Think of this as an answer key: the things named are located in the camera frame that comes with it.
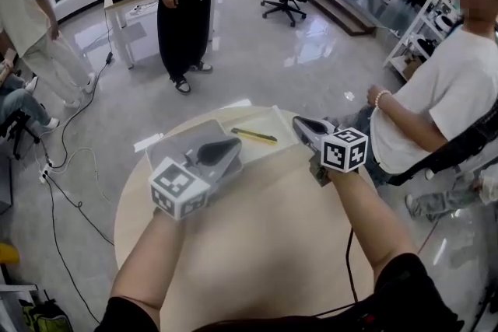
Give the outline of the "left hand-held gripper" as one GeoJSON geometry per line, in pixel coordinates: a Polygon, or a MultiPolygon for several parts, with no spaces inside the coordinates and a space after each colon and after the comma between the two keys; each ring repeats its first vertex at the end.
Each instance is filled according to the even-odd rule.
{"type": "Polygon", "coordinates": [[[207,204],[210,185],[219,184],[241,150],[239,138],[206,142],[190,154],[198,176],[166,157],[149,177],[153,203],[175,220],[181,220],[207,204]]]}

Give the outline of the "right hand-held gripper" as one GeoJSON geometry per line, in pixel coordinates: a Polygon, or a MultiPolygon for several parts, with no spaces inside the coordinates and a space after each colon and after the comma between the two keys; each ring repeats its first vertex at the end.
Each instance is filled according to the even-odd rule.
{"type": "Polygon", "coordinates": [[[354,128],[336,132],[337,127],[325,119],[302,116],[293,118],[292,127],[300,142],[315,152],[310,172],[321,187],[330,183],[329,170],[349,173],[366,162],[369,138],[354,128]]]}

